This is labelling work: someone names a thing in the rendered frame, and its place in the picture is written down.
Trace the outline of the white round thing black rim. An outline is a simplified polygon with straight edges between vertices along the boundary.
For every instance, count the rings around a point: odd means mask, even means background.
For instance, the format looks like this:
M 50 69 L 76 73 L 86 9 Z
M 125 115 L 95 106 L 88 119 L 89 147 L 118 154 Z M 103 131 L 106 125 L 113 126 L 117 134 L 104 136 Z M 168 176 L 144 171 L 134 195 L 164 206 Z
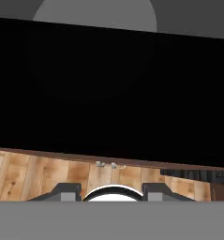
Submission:
M 84 202 L 140 202 L 143 194 L 132 187 L 107 185 L 90 191 Z

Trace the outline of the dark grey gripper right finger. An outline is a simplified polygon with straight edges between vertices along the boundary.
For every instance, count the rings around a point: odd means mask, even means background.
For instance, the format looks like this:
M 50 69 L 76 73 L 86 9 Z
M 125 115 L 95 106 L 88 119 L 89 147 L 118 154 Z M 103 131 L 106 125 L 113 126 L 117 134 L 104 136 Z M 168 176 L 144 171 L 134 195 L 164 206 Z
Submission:
M 164 183 L 143 183 L 142 199 L 145 202 L 192 202 L 192 199 L 172 192 Z

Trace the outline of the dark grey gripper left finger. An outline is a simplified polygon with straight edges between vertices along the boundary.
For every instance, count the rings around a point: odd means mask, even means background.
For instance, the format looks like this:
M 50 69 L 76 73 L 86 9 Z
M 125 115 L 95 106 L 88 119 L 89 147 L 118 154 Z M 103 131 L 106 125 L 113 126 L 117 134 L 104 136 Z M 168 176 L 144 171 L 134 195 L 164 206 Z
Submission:
M 51 192 L 44 193 L 31 199 L 31 202 L 80 202 L 82 184 L 81 183 L 59 183 Z

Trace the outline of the dark ribbed panel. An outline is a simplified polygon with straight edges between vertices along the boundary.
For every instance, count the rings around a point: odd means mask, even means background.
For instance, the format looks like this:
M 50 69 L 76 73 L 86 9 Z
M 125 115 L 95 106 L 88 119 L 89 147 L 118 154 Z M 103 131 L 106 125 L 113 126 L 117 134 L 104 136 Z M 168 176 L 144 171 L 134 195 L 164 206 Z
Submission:
M 162 175 L 224 185 L 224 171 L 162 169 Z

